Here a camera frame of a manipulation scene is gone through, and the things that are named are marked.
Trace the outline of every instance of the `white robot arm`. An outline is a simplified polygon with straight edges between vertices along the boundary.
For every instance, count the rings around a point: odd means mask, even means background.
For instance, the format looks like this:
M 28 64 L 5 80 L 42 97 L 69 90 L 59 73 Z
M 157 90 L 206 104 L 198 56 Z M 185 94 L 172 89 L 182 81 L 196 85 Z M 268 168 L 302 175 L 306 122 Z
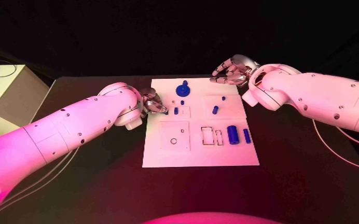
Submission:
M 336 127 L 359 131 L 359 81 L 316 74 L 300 73 L 281 64 L 260 66 L 248 57 L 237 54 L 214 71 L 227 70 L 228 77 L 211 78 L 212 82 L 228 83 L 250 90 L 244 101 L 255 106 L 277 110 L 290 104 L 303 116 Z
M 23 178 L 98 137 L 113 125 L 134 129 L 152 112 L 167 112 L 155 89 L 108 85 L 98 96 L 0 136 L 0 203 Z

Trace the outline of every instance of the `white board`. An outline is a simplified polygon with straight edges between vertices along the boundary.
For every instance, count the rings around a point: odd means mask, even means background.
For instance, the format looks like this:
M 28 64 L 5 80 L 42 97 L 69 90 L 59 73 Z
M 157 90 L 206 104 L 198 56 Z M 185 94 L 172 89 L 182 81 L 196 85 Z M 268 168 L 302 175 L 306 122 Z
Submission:
M 186 97 L 176 94 L 183 80 L 191 88 Z M 170 112 L 169 115 L 149 115 L 143 167 L 258 165 L 253 139 L 251 143 L 245 141 L 244 129 L 250 131 L 250 128 L 237 86 L 211 83 L 209 78 L 179 78 L 155 79 L 152 87 Z M 237 145 L 229 144 L 229 125 L 237 126 Z M 204 145 L 202 127 L 212 127 L 214 144 Z

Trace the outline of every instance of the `beige box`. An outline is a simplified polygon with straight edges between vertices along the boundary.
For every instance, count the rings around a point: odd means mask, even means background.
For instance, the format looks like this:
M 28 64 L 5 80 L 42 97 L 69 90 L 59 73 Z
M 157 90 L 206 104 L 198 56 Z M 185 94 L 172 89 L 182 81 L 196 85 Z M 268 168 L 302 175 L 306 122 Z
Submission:
M 26 65 L 16 67 L 13 73 L 13 65 L 0 65 L 0 135 L 31 123 L 49 92 Z

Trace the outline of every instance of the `robotic hand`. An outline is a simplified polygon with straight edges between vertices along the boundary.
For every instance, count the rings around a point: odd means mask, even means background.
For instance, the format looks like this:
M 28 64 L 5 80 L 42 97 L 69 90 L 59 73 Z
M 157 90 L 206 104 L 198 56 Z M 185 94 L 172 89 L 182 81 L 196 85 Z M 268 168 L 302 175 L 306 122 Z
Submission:
M 290 104 L 303 116 L 336 127 L 359 131 L 359 81 L 323 75 L 300 73 L 281 64 L 260 66 L 247 56 L 237 54 L 215 69 L 212 75 L 227 69 L 227 77 L 211 78 L 250 90 L 244 101 L 277 110 Z
M 129 130 L 147 113 L 167 112 L 156 90 L 143 94 L 126 83 L 108 85 L 97 96 L 64 107 L 48 117 L 0 136 L 0 204 L 23 178 L 113 125 Z

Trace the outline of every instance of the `small blue part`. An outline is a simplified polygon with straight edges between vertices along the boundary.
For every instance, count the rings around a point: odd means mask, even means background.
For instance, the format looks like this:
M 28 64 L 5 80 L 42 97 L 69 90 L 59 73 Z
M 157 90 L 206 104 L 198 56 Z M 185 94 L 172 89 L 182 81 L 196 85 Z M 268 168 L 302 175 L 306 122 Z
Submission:
M 229 144 L 231 145 L 240 144 L 237 127 L 234 125 L 227 127 L 227 132 L 228 132 Z
M 176 88 L 176 94 L 178 96 L 180 97 L 186 97 L 191 93 L 191 89 L 189 89 L 189 86 L 188 86 L 188 81 L 185 80 L 183 81 L 183 84 L 178 86 Z
M 218 112 L 218 106 L 214 107 L 212 113 L 217 114 L 217 112 Z
M 251 143 L 251 138 L 250 138 L 248 129 L 244 129 L 244 133 L 245 133 L 245 143 L 250 144 Z

